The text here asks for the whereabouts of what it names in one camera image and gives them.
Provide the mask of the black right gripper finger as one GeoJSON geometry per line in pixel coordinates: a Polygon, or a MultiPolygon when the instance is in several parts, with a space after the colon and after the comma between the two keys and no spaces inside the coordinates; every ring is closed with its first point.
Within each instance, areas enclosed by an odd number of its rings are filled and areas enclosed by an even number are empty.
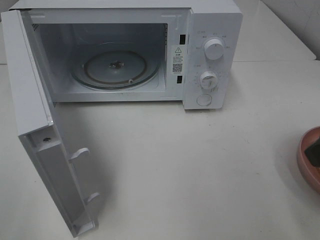
{"type": "Polygon", "coordinates": [[[320,167],[320,143],[315,142],[304,151],[307,159],[313,167],[320,167]]]}

